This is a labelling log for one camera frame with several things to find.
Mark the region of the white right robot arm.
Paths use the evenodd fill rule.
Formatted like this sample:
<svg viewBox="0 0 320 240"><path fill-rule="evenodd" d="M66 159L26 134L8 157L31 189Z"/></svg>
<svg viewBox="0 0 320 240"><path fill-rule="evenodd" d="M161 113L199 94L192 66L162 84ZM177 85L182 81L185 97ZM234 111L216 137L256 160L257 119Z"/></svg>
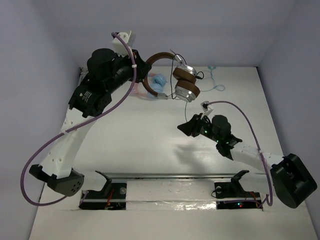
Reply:
<svg viewBox="0 0 320 240"><path fill-rule="evenodd" d="M223 115L209 119L205 114L195 114L191 120L177 126L188 137L204 136L216 143L218 153L234 162L248 165L228 182L219 183L213 193L218 199L241 198L250 192L276 196L284 205L295 209L318 188L302 160L295 154L286 156L264 153L231 131L231 124Z"/></svg>

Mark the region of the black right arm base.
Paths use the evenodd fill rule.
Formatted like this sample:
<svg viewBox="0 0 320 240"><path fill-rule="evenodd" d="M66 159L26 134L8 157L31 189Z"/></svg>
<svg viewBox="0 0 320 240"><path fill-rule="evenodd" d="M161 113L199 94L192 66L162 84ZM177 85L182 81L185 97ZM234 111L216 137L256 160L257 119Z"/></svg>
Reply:
<svg viewBox="0 0 320 240"><path fill-rule="evenodd" d="M211 196L217 200L218 210L263 209L263 201L259 192L245 191L240 179L249 173L242 170L235 174L229 182L216 182Z"/></svg>

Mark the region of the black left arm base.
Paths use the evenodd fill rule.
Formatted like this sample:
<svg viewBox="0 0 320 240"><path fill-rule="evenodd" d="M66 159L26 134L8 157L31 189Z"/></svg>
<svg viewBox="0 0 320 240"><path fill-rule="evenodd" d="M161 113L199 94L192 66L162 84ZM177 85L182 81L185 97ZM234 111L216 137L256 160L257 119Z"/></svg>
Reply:
<svg viewBox="0 0 320 240"><path fill-rule="evenodd" d="M113 182L105 173L95 172L103 176L106 182L99 191L83 191L78 207L81 210L126 210L127 182Z"/></svg>

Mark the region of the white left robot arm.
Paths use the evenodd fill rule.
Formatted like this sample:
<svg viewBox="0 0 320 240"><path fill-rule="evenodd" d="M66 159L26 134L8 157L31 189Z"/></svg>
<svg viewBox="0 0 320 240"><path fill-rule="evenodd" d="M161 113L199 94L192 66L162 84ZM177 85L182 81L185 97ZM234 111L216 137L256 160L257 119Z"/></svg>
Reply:
<svg viewBox="0 0 320 240"><path fill-rule="evenodd" d="M56 193L72 197L81 189L85 176L73 169L73 162L96 117L112 102L113 92L133 78L142 81L151 70L151 64L137 50L132 54L119 56L109 48L100 48L88 59L88 72L68 102L60 137L45 159L29 169Z"/></svg>

